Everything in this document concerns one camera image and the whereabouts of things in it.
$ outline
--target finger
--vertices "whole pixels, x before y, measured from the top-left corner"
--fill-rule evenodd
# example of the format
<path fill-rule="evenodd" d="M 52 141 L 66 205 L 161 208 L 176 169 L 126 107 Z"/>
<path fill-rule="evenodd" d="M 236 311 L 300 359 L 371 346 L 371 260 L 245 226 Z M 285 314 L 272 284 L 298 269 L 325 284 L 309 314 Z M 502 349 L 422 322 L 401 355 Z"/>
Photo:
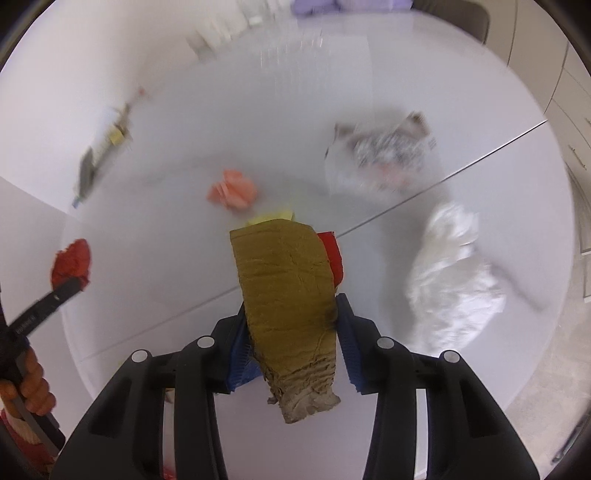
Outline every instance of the finger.
<path fill-rule="evenodd" d="M 47 415 L 56 406 L 56 396 L 50 393 L 43 405 L 35 412 L 40 417 Z"/>
<path fill-rule="evenodd" d="M 18 391 L 12 382 L 0 380 L 0 397 L 4 403 L 18 397 Z"/>
<path fill-rule="evenodd" d="M 14 384 L 8 380 L 0 380 L 0 399 L 4 403 L 4 408 L 12 417 L 19 419 L 21 414 L 12 402 L 17 397 L 18 391 Z"/>
<path fill-rule="evenodd" d="M 37 364 L 34 371 L 29 373 L 25 380 L 22 381 L 19 389 L 25 398 L 29 398 L 41 385 L 41 379 L 43 379 L 43 367 Z"/>
<path fill-rule="evenodd" d="M 31 395 L 27 401 L 25 402 L 25 407 L 28 411 L 34 412 L 37 411 L 41 406 L 45 403 L 45 400 L 49 396 L 49 383 L 47 380 L 43 378 L 39 385 L 39 388 L 35 390 L 33 395 Z"/>
<path fill-rule="evenodd" d="M 35 351 L 30 348 L 25 354 L 25 368 L 27 372 L 33 372 L 37 368 L 37 365 L 39 365 L 39 362 L 37 361 Z"/>

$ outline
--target white wall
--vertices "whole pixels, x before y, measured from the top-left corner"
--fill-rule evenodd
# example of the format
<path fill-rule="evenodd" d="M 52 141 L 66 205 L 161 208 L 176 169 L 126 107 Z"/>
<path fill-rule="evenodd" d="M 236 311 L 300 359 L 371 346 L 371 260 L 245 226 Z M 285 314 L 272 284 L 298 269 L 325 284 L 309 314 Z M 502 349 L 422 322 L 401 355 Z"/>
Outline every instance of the white wall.
<path fill-rule="evenodd" d="M 202 16 L 197 0 L 56 0 L 0 73 L 0 177 L 66 212 L 105 109 Z"/>
<path fill-rule="evenodd" d="M 63 212 L 0 178 L 0 285 L 7 321 L 51 290 L 50 271 L 65 221 Z M 59 312 L 32 334 L 31 343 L 56 395 L 56 418 L 70 434 L 91 400 L 70 355 Z"/>

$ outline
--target white table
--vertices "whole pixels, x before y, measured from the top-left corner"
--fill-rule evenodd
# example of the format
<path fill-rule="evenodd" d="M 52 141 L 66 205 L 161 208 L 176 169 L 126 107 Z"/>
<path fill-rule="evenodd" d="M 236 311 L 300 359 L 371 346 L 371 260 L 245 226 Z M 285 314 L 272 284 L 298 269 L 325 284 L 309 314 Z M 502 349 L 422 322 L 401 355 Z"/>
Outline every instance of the white table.
<path fill-rule="evenodd" d="M 323 156 L 335 122 L 411 111 L 425 114 L 437 138 L 433 186 L 391 205 L 329 196 Z M 179 350 L 235 314 L 241 294 L 228 231 L 283 207 L 340 235 L 341 290 L 357 314 L 404 342 L 412 315 L 403 282 L 428 214 L 444 199 L 480 213 L 478 248 L 507 294 L 505 311 L 462 354 L 502 407 L 529 379 L 569 281 L 570 190 L 529 92 L 463 32 L 416 12 L 271 25 L 170 81 L 131 120 L 133 142 L 71 212 L 63 237 L 84 237 L 93 252 L 92 283 L 64 311 L 92 395 L 134 350 Z M 206 201 L 228 167 L 260 187 L 253 212 Z M 261 379 L 217 397 L 229 475 L 360 478 L 375 397 L 355 393 L 340 358 L 335 391 L 341 405 L 290 426 L 266 404 Z M 418 452 L 421 473 L 424 412 Z"/>

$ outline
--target red clothing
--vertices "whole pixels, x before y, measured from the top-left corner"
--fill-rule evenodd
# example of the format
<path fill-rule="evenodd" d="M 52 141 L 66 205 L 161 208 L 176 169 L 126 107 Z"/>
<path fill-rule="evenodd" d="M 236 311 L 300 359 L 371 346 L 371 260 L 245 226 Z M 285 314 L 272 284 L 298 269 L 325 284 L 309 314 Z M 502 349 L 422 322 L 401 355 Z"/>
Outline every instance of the red clothing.
<path fill-rule="evenodd" d="M 45 446 L 42 443 L 40 443 L 38 439 L 32 440 L 35 443 L 31 443 L 28 440 L 25 440 L 18 432 L 16 432 L 10 424 L 10 421 L 8 420 L 6 410 L 2 410 L 1 418 L 2 422 L 4 422 L 4 426 L 8 430 L 8 433 L 10 433 L 10 436 L 12 437 L 14 442 L 17 444 L 19 450 L 25 455 L 25 457 L 27 457 L 27 459 L 36 468 L 36 470 L 43 475 L 49 474 L 56 461 L 54 458 L 51 457 L 51 455 L 49 455 L 49 453 L 47 453 Z M 30 430 L 28 425 L 24 423 L 22 428 Z M 27 432 L 25 436 L 28 436 L 29 434 L 31 436 L 34 436 L 32 430 Z M 177 479 L 176 476 L 169 471 L 164 471 L 163 477 L 164 480 Z"/>
<path fill-rule="evenodd" d="M 6 410 L 2 410 L 2 421 L 4 426 L 10 433 L 10 436 L 17 444 L 19 450 L 28 458 L 31 464 L 39 473 L 48 474 L 55 460 L 47 453 L 45 446 L 42 443 L 32 444 L 23 439 L 10 425 Z"/>

